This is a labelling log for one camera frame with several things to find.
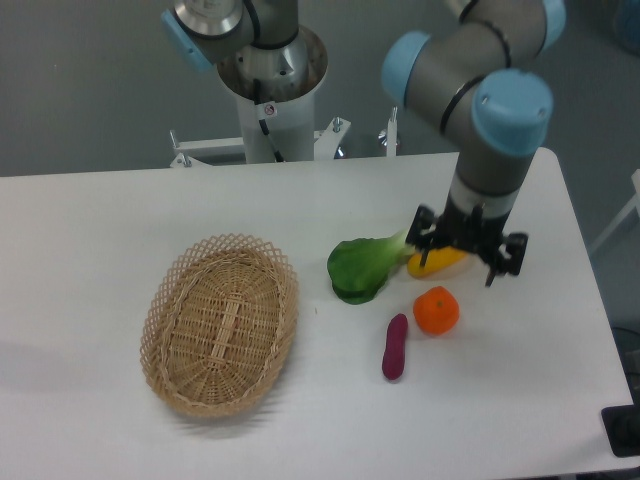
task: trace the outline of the green leafy vegetable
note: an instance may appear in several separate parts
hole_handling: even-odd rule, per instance
[[[357,305],[373,299],[389,272],[414,248],[402,230],[388,238],[358,238],[340,242],[327,260],[333,291],[344,302]]]

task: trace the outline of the wicker basket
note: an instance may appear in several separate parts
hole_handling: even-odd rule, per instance
[[[225,235],[194,245],[151,304],[140,348],[147,383],[188,415],[250,408],[287,357],[297,297],[296,275],[271,243]]]

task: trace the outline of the purple sweet potato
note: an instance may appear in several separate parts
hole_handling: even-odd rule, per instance
[[[389,380],[397,380],[404,371],[404,343],[409,331],[407,317],[399,313],[387,327],[387,346],[382,357],[382,373]]]

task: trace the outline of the toy vegetable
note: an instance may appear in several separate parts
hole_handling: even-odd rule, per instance
[[[350,304],[373,299],[389,272],[415,249],[405,243],[407,231],[388,238],[358,238],[340,242],[327,260],[333,291]]]
[[[466,256],[466,252],[453,247],[439,248],[429,252],[427,263],[421,267],[420,261],[422,260],[422,253],[415,253],[407,262],[407,271],[412,277],[422,278],[447,268]]]
[[[388,380],[397,380],[404,371],[404,343],[409,331],[407,317],[399,313],[387,327],[387,344],[382,357],[382,373]]]

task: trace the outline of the gray floor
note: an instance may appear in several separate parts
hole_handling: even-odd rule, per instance
[[[551,86],[546,146],[560,158],[586,243],[633,195],[640,168],[640,57],[615,42],[612,0],[567,0],[558,42],[527,68]],[[239,136],[234,106],[213,73],[190,71],[165,38],[167,2],[0,0],[0,175],[164,168],[168,132],[181,140]],[[350,156],[380,155],[375,138],[391,101],[382,60],[401,34],[445,35],[456,19],[441,0],[300,0],[301,22],[330,58],[316,127],[353,122]],[[455,148],[401,113],[401,153]],[[614,325],[640,329],[640,226],[593,259]],[[626,339],[627,347],[640,342]]]

